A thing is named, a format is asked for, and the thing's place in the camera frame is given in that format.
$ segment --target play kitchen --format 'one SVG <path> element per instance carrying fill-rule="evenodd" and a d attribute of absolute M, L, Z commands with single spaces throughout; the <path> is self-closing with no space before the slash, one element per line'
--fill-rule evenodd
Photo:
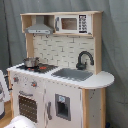
<path fill-rule="evenodd" d="M 37 128 L 105 128 L 105 87 L 114 76 L 101 71 L 102 12 L 21 14 L 24 63 L 8 69 L 12 116 Z"/>

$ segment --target toy stove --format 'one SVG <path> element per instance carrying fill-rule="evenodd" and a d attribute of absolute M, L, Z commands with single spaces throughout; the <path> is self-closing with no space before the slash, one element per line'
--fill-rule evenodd
<path fill-rule="evenodd" d="M 22 70 L 37 72 L 37 73 L 46 73 L 48 71 L 51 71 L 57 68 L 57 66 L 40 63 L 37 67 L 33 67 L 33 68 L 28 68 L 25 65 L 19 66 L 17 68 L 22 69 Z"/>
<path fill-rule="evenodd" d="M 44 126 L 44 79 L 39 77 L 53 69 L 54 65 L 40 63 L 37 67 L 27 68 L 25 65 L 17 66 L 16 71 L 10 72 L 12 92 L 13 92 L 13 109 L 14 116 L 23 115 L 29 118 L 37 128 Z"/>

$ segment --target gray backdrop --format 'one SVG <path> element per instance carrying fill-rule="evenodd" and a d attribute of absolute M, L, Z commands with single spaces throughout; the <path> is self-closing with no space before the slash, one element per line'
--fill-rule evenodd
<path fill-rule="evenodd" d="M 0 0 L 0 68 L 3 70 L 11 64 L 21 63 L 26 57 L 25 36 L 21 31 L 21 13 L 104 11 L 103 70 L 112 73 L 116 78 L 115 83 L 107 88 L 107 121 L 111 122 L 113 128 L 127 128 L 128 0 L 4 0 L 6 15 L 2 1 Z"/>

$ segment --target sink basin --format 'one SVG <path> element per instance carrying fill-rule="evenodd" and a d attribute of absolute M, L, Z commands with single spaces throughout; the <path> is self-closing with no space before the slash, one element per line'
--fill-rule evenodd
<path fill-rule="evenodd" d="M 81 70 L 70 69 L 70 68 L 63 68 L 52 74 L 52 76 L 55 76 L 55 77 L 65 78 L 65 79 L 74 80 L 74 81 L 84 81 L 92 75 L 93 73 L 88 71 L 81 71 Z"/>

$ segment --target cabinet door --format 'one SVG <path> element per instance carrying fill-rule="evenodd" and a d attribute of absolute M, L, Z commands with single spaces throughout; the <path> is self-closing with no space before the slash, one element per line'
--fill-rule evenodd
<path fill-rule="evenodd" d="M 44 94 L 37 91 L 27 94 L 15 85 L 13 86 L 12 94 L 14 117 L 23 115 L 33 121 L 36 128 L 44 128 Z"/>
<path fill-rule="evenodd" d="M 83 128 L 81 89 L 46 82 L 46 128 Z"/>

